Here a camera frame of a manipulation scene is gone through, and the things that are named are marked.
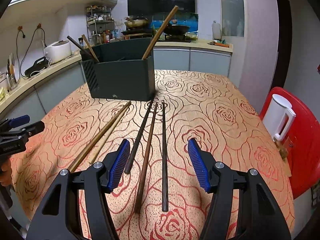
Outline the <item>left hand holding gripper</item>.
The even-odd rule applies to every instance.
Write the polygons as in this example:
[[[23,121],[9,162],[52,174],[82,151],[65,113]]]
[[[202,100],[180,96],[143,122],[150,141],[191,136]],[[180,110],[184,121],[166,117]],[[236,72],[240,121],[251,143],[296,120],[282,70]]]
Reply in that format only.
[[[9,186],[12,182],[12,169],[11,169],[11,161],[7,159],[1,165],[1,175],[0,175],[0,183],[2,186]]]

